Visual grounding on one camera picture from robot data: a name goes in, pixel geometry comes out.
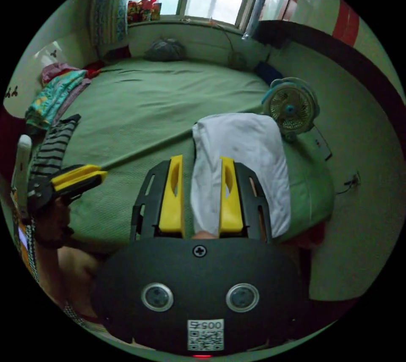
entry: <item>bag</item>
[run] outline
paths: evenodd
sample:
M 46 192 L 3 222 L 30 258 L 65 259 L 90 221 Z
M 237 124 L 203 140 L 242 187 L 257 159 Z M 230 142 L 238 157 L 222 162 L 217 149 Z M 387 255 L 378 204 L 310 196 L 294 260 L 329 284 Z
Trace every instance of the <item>bag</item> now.
M 159 39 L 152 43 L 144 58 L 150 61 L 179 61 L 186 58 L 186 49 L 175 39 Z

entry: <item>power cord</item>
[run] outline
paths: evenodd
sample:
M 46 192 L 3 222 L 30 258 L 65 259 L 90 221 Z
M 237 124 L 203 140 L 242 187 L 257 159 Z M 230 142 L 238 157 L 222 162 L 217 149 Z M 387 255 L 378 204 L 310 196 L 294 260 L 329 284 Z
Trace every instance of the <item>power cord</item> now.
M 344 185 L 347 185 L 347 189 L 344 191 L 339 191 L 338 193 L 335 193 L 336 196 L 340 194 L 345 194 L 346 192 L 350 191 L 354 186 L 358 186 L 361 184 L 361 176 L 359 174 L 359 171 L 357 170 L 357 174 L 354 174 L 352 176 L 352 179 L 344 183 Z
M 247 61 L 245 60 L 245 57 L 242 53 L 236 52 L 234 50 L 233 44 L 231 43 L 230 37 L 228 36 L 226 30 L 219 25 L 217 22 L 214 22 L 212 19 L 209 21 L 209 25 L 211 26 L 216 26 L 217 28 L 220 28 L 221 31 L 225 34 L 227 37 L 228 42 L 230 43 L 230 48 L 231 51 L 228 54 L 228 65 L 230 68 L 238 71 L 244 71 L 247 68 Z

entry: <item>sticker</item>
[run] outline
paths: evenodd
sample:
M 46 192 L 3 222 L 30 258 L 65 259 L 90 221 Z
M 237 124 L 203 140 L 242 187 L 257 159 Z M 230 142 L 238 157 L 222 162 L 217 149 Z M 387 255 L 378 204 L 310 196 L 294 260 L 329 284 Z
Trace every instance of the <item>sticker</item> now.
M 189 351 L 222 351 L 224 320 L 187 320 Z

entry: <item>curtain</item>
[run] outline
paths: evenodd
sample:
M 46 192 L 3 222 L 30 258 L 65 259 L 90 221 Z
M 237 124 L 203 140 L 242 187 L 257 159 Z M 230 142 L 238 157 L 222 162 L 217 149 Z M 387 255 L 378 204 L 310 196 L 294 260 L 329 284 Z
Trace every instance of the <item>curtain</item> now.
M 243 34 L 243 40 L 252 37 L 261 19 L 262 11 L 266 0 L 255 0 L 254 8 L 252 9 L 250 20 L 248 21 L 247 28 Z
M 92 46 L 123 40 L 128 33 L 129 0 L 91 0 L 89 30 Z

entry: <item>windowsill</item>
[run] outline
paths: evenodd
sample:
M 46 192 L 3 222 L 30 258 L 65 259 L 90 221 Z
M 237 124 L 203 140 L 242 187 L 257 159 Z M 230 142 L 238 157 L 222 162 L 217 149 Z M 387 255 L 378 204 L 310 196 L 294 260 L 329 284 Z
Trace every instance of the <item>windowsill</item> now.
M 233 27 L 233 26 L 229 26 L 229 25 L 222 25 L 221 23 L 219 23 L 219 25 L 221 26 L 218 27 L 217 25 L 210 25 L 208 21 L 204 21 L 204 20 L 190 20 L 190 21 L 186 21 L 186 20 L 180 20 L 180 19 L 162 19 L 162 20 L 154 20 L 154 21 L 148 21 L 148 22 L 136 22 L 136 23 L 130 23 L 128 25 L 129 28 L 135 28 L 137 26 L 143 26 L 143 25 L 190 25 L 190 26 L 200 26 L 200 27 L 204 27 L 204 28 L 211 28 L 211 29 L 217 29 L 217 30 L 224 30 L 226 32 L 229 33 L 233 33 L 236 35 L 243 35 L 244 33 Z

